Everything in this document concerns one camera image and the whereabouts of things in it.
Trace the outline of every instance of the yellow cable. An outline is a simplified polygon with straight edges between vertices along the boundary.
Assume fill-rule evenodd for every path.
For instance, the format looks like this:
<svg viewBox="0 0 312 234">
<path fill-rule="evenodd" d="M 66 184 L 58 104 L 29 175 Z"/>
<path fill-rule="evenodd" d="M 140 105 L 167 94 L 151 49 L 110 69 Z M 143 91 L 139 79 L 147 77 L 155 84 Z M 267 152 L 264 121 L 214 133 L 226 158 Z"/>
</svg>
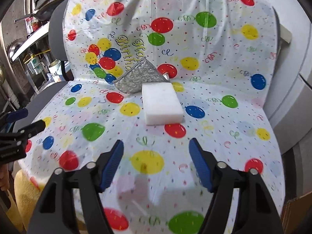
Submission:
<svg viewBox="0 0 312 234">
<path fill-rule="evenodd" d="M 24 63 L 27 64 L 31 59 L 37 57 L 37 56 L 40 55 L 40 54 L 44 54 L 44 53 L 49 52 L 49 51 L 51 51 L 51 49 L 48 49 L 48 50 L 43 51 L 43 52 L 38 53 L 38 54 L 31 55 L 31 56 L 30 56 L 30 59 L 28 59 L 28 60 L 27 60 L 26 62 L 24 62 Z"/>
</svg>

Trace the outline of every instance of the melamine sponge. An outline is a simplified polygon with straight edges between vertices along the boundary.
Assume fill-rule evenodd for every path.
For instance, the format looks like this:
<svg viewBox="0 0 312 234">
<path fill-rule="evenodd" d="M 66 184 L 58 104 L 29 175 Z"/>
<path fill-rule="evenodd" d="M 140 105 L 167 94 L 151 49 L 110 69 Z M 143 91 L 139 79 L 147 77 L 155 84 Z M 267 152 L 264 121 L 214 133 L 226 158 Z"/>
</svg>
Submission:
<svg viewBox="0 0 312 234">
<path fill-rule="evenodd" d="M 171 83 L 143 83 L 142 99 L 147 125 L 182 122 L 184 112 Z"/>
</svg>

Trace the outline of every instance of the balloon print tablecloth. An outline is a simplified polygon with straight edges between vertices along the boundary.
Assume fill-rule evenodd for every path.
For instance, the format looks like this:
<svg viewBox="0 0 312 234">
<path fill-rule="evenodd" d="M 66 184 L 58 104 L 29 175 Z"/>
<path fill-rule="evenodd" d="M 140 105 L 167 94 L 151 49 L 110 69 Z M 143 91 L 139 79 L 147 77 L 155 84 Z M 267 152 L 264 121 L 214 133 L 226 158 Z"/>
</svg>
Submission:
<svg viewBox="0 0 312 234">
<path fill-rule="evenodd" d="M 55 168 L 79 169 L 120 139 L 124 156 L 100 195 L 111 227 L 197 233 L 212 195 L 188 153 L 196 137 L 218 161 L 256 168 L 281 212 L 281 156 L 262 110 L 277 49 L 267 0 L 69 0 L 63 33 L 75 81 L 36 117 L 46 129 L 29 140 L 20 160 L 39 189 Z M 168 72 L 185 109 L 181 124 L 146 126 L 141 94 L 123 94 L 112 84 L 144 56 Z M 235 191 L 226 233 L 237 199 Z"/>
</svg>

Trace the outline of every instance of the gray glittery fabric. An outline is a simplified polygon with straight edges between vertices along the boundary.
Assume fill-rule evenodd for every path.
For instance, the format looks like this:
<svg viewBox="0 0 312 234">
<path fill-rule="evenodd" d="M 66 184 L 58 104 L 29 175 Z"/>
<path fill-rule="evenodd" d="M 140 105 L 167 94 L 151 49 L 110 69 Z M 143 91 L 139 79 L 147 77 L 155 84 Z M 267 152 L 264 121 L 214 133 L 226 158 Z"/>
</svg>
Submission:
<svg viewBox="0 0 312 234">
<path fill-rule="evenodd" d="M 143 57 L 123 76 L 113 81 L 116 88 L 123 93 L 133 94 L 142 90 L 143 83 L 168 83 L 162 74 Z"/>
</svg>

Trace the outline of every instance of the silver bolt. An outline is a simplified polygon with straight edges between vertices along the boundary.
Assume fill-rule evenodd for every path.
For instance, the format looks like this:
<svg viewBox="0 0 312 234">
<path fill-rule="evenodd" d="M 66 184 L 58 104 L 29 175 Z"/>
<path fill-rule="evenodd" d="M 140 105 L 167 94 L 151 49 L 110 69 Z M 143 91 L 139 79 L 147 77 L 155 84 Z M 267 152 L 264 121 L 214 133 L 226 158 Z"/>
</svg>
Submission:
<svg viewBox="0 0 312 234">
<path fill-rule="evenodd" d="M 87 168 L 88 168 L 88 169 L 92 169 L 92 168 L 94 168 L 95 166 L 96 166 L 95 162 L 89 162 L 89 163 L 87 163 Z"/>
<path fill-rule="evenodd" d="M 219 168 L 221 168 L 221 169 L 224 169 L 224 168 L 227 167 L 227 164 L 224 163 L 224 162 L 218 162 L 218 163 L 217 163 L 217 166 L 218 166 Z"/>
<path fill-rule="evenodd" d="M 255 168 L 251 168 L 249 171 L 250 171 L 250 173 L 252 175 L 257 175 L 258 174 L 258 171 Z"/>
<path fill-rule="evenodd" d="M 54 173 L 55 173 L 56 175 L 59 175 L 59 174 L 62 173 L 62 171 L 63 171 L 62 168 L 57 168 L 57 169 L 54 170 Z"/>
</svg>

